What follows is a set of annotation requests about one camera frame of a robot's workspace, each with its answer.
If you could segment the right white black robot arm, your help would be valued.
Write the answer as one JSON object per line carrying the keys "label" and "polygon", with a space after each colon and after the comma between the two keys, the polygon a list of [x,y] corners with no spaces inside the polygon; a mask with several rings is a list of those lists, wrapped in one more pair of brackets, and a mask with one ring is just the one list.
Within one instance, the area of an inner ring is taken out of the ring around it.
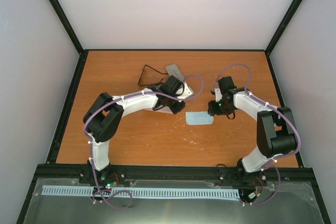
{"label": "right white black robot arm", "polygon": [[237,162],[237,181],[247,183],[269,163],[298,152],[301,140],[290,108],[274,106],[248,89],[236,87],[230,76],[217,83],[218,87],[212,90],[215,99],[208,103],[210,116],[225,115],[233,120],[235,112],[241,110],[256,121],[256,147]]}

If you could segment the light blue cloth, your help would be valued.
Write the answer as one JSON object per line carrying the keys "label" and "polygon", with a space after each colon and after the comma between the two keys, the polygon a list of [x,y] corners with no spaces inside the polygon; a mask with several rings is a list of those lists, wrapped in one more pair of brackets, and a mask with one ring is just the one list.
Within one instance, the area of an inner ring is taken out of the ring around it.
{"label": "light blue cloth", "polygon": [[207,111],[186,112],[185,119],[188,125],[211,125],[214,122],[214,117]]}

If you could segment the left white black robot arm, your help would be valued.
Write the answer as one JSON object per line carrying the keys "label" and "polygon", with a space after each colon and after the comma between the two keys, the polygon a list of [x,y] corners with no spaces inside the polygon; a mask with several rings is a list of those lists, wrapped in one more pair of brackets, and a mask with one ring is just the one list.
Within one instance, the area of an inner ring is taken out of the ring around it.
{"label": "left white black robot arm", "polygon": [[168,108],[177,114],[185,107],[184,99],[192,95],[185,82],[170,76],[165,82],[149,85],[141,91],[121,96],[100,94],[83,118],[83,133],[90,145],[91,178],[97,183],[108,180],[109,143],[121,119],[141,110]]}

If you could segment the grey glasses case teal lining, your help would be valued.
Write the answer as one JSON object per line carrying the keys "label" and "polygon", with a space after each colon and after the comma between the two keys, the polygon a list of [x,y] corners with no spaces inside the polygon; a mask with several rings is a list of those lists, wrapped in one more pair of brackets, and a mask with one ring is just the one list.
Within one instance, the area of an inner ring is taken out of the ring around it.
{"label": "grey glasses case teal lining", "polygon": [[174,76],[178,78],[180,81],[184,80],[184,76],[176,64],[166,66],[165,70],[169,76]]}

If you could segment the black frame glasses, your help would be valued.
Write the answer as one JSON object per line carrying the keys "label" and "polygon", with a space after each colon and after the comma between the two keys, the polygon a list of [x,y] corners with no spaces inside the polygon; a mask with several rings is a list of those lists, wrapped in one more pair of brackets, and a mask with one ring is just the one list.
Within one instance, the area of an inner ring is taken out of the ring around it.
{"label": "black frame glasses", "polygon": [[149,65],[144,65],[137,85],[139,87],[150,86],[162,82],[167,76],[167,72],[161,72]]}

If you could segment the pink glasses case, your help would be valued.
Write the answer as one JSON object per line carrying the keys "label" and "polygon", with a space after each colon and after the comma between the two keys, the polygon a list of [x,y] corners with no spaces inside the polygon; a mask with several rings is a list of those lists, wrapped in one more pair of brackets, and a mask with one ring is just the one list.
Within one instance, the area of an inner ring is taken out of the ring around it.
{"label": "pink glasses case", "polygon": [[173,112],[170,110],[168,106],[160,107],[157,110],[153,110],[153,109],[146,109],[146,110],[152,111],[152,112],[158,112],[158,113],[173,114]]}

